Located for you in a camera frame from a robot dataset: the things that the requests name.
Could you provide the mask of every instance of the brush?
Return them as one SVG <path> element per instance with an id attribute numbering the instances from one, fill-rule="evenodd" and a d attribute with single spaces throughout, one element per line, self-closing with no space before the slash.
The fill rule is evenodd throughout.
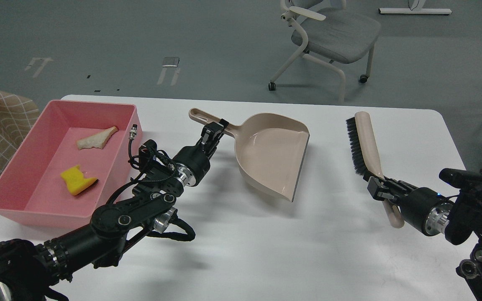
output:
<path id="1" fill-rule="evenodd" d="M 365 181 L 368 181 L 372 176 L 384 179 L 379 150 L 377 149 L 369 114 L 364 111 L 357 112 L 353 118 L 346 120 L 346 123 L 351 142 L 352 162 L 356 173 L 362 175 Z M 399 208 L 392 205 L 388 200 L 384 200 L 382 204 L 390 225 L 397 228 L 403 227 L 404 220 Z"/>

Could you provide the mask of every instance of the chair leg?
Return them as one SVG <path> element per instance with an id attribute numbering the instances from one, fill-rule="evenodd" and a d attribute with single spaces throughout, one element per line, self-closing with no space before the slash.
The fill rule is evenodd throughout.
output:
<path id="1" fill-rule="evenodd" d="M 318 63 L 319 65 L 325 66 L 325 67 L 331 69 L 332 71 L 336 72 L 340 76 L 341 83 L 340 83 L 340 91 L 339 91 L 339 95 L 338 95 L 338 101 L 340 103 L 344 103 L 344 100 L 345 100 L 345 84 L 346 84 L 345 73 L 341 69 L 339 69 L 338 67 L 336 67 L 334 65 L 331 65 L 331 64 L 327 63 L 326 61 L 322 61 L 322 60 L 320 60 L 320 59 L 318 59 L 318 58 L 316 58 L 312 55 L 304 54 L 303 59 L 307 59 L 308 61 L 313 61 L 314 63 Z"/>
<path id="2" fill-rule="evenodd" d="M 369 50 L 369 55 L 367 55 L 367 68 L 366 68 L 366 76 L 369 77 L 371 75 L 371 66 L 373 65 L 373 51 L 375 50 L 375 44 Z"/>
<path id="3" fill-rule="evenodd" d="M 287 69 L 287 67 L 289 67 L 289 65 L 291 65 L 291 63 L 293 63 L 293 61 L 295 59 L 297 59 L 297 57 L 300 56 L 300 54 L 303 53 L 305 48 L 303 48 L 302 46 L 297 48 L 297 50 L 295 50 L 295 52 L 291 55 L 291 57 L 289 57 L 289 59 L 287 59 L 287 61 L 282 65 L 282 67 L 280 67 L 280 69 L 278 71 L 276 71 L 275 75 L 273 75 L 273 77 L 271 77 L 271 82 L 274 82 L 275 80 L 278 79 L 278 77 L 280 77 L 282 75 L 282 73 L 284 73 L 284 71 Z"/>

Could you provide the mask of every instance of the dustpan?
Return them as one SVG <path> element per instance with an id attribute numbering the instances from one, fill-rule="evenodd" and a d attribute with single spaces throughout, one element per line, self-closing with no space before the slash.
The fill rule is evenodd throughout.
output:
<path id="1" fill-rule="evenodd" d="M 201 124 L 220 118 L 200 109 L 189 118 Z M 242 125 L 229 124 L 225 134 L 235 139 L 235 154 L 241 175 L 256 189 L 293 202 L 310 132 L 289 117 L 260 113 Z"/>

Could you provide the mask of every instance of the pink plastic bin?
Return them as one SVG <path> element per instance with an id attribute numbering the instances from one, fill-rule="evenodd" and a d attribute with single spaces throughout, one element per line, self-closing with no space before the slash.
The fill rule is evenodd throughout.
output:
<path id="1" fill-rule="evenodd" d="M 135 105 L 52 100 L 0 176 L 0 215 L 25 225 L 75 229 L 128 180 L 128 137 L 139 126 Z M 78 150 L 75 142 L 117 126 L 103 149 Z M 136 154 L 142 135 L 132 144 Z M 72 196 L 61 173 L 79 164 L 99 179 Z"/>

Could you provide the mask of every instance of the gray chair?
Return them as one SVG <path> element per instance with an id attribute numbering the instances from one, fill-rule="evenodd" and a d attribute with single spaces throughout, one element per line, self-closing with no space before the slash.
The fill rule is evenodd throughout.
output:
<path id="1" fill-rule="evenodd" d="M 341 0 L 341 8 L 328 7 L 317 12 L 308 9 L 321 2 L 323 0 L 289 0 L 288 6 L 286 0 L 281 0 L 282 19 L 295 29 L 291 40 L 299 48 L 274 74 L 268 87 L 270 91 L 275 91 L 277 78 L 297 57 L 303 57 L 338 73 L 341 79 L 338 100 L 343 103 L 346 76 L 332 63 L 354 63 L 369 53 L 366 74 L 362 74 L 359 79 L 361 83 L 367 82 L 381 25 L 364 15 L 346 11 L 346 0 Z M 306 20 L 299 24 L 297 18 L 300 15 L 306 17 Z M 326 61 L 311 55 L 310 52 L 324 57 Z"/>

